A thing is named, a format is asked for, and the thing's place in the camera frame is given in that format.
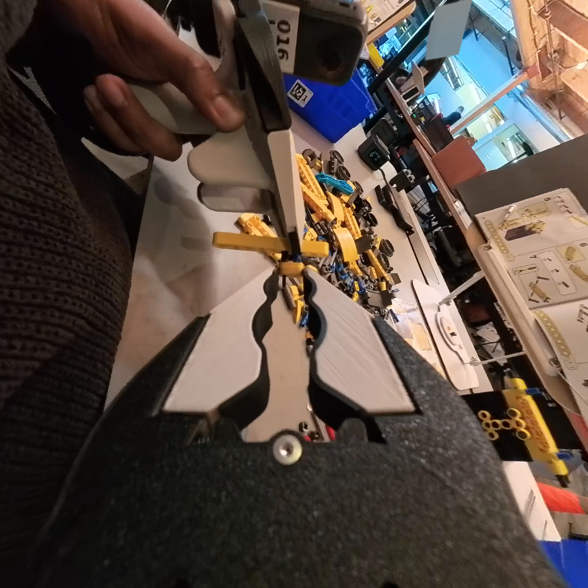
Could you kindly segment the instruction booklet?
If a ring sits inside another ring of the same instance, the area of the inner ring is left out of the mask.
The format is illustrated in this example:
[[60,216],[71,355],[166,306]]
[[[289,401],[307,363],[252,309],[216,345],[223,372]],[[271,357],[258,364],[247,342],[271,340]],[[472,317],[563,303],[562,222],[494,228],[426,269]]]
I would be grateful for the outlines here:
[[568,381],[587,389],[587,211],[565,187],[476,221]]

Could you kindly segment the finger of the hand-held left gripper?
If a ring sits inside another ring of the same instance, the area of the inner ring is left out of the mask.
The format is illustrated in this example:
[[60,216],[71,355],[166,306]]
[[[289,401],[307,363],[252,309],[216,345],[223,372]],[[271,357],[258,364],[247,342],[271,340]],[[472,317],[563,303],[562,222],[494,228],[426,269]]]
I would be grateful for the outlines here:
[[291,129],[268,134],[270,170],[274,177],[273,194],[279,230],[291,252],[301,252],[305,207],[300,187],[295,141]]

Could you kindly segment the black device with screen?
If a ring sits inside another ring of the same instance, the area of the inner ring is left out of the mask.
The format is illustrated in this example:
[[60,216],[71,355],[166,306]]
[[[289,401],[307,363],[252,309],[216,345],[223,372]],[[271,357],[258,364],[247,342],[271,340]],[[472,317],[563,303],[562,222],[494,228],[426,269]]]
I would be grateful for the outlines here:
[[378,171],[390,162],[390,151],[386,144],[377,136],[370,135],[357,148],[360,160],[372,171]]

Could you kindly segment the yellow toy beam with holes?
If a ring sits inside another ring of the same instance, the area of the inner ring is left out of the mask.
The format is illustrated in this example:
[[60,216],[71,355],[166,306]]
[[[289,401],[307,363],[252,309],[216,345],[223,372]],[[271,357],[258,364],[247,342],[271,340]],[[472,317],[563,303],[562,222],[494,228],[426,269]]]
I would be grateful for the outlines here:
[[233,251],[261,252],[263,254],[297,254],[309,258],[327,258],[329,256],[329,244],[324,241],[303,240],[294,244],[288,238],[256,236],[246,233],[215,232],[212,236],[212,245],[218,249],[230,249]]

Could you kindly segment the pile of toy building parts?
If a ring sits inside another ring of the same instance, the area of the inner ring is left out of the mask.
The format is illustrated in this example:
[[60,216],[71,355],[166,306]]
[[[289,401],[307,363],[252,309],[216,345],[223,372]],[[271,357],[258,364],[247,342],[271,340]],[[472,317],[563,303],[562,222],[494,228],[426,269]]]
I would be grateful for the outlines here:
[[[338,151],[318,154],[305,149],[295,156],[305,207],[303,240],[327,242],[329,256],[294,258],[287,252],[264,255],[277,265],[282,260],[302,262],[372,317],[398,327],[404,311],[394,305],[395,286],[400,282],[390,264],[394,249],[389,239],[375,232],[378,221],[370,197],[351,178]],[[259,214],[243,213],[237,224],[246,234],[277,237],[268,218]],[[297,302],[283,298],[294,323],[307,329],[305,294]]]

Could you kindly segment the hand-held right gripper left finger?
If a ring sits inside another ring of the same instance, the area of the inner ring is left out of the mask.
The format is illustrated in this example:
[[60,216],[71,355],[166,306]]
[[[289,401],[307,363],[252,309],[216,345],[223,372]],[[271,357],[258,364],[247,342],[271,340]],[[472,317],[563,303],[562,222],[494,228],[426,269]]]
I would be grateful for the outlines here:
[[261,415],[270,379],[263,339],[279,276],[268,269],[217,305],[163,404],[166,413]]

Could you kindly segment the small yellow connector black axle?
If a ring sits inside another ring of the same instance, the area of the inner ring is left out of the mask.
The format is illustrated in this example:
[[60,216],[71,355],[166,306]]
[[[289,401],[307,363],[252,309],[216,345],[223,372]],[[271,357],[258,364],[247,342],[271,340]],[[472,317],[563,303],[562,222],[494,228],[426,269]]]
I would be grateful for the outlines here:
[[297,302],[304,297],[302,262],[280,261],[277,265],[279,286],[285,299]]

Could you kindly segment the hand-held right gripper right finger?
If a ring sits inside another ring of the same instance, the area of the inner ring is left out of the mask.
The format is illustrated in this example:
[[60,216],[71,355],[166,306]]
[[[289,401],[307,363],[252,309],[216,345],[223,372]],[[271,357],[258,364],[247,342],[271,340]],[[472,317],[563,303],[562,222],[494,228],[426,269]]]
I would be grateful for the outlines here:
[[315,339],[310,382],[360,414],[415,413],[372,315],[314,270],[303,276]]

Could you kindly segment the white book stand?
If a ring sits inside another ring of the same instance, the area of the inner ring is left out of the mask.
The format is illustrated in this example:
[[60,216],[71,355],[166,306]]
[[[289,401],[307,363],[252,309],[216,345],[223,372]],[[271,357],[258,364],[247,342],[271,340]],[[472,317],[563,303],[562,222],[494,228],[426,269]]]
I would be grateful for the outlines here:
[[479,379],[475,366],[481,366],[473,353],[466,349],[469,337],[461,336],[457,328],[458,312],[454,299],[469,286],[484,279],[512,324],[526,356],[540,377],[546,391],[566,410],[587,419],[587,398],[575,392],[565,381],[562,369],[555,364],[555,344],[548,343],[537,319],[529,311],[499,254],[492,245],[481,245],[476,251],[481,271],[451,293],[442,295],[421,281],[411,285],[423,316],[435,342],[443,368],[457,391],[477,388]]

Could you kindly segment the blue plastic bin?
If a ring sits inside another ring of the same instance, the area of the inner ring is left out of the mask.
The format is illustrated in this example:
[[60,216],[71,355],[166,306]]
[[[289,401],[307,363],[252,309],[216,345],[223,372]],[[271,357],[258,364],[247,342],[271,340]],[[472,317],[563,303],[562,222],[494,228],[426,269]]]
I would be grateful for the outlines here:
[[377,111],[357,70],[342,86],[285,73],[282,78],[290,109],[331,143]]

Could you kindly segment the person's left hand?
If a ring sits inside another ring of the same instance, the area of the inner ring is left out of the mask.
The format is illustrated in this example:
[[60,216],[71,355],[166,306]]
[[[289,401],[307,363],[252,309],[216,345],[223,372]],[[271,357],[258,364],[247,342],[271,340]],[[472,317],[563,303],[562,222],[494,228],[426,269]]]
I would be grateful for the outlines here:
[[93,126],[115,148],[174,161],[181,139],[154,120],[127,79],[177,87],[219,131],[244,122],[235,97],[218,80],[208,60],[181,41],[143,1],[40,1],[40,16],[59,32],[87,41],[106,72],[84,88]]

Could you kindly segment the printed toy box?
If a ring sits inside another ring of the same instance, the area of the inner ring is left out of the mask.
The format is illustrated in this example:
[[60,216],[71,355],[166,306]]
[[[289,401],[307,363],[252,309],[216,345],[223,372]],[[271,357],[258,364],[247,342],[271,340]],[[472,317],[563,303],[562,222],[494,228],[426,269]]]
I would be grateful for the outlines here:
[[505,378],[463,394],[503,466],[518,509],[567,587],[587,587],[587,451],[539,389]]

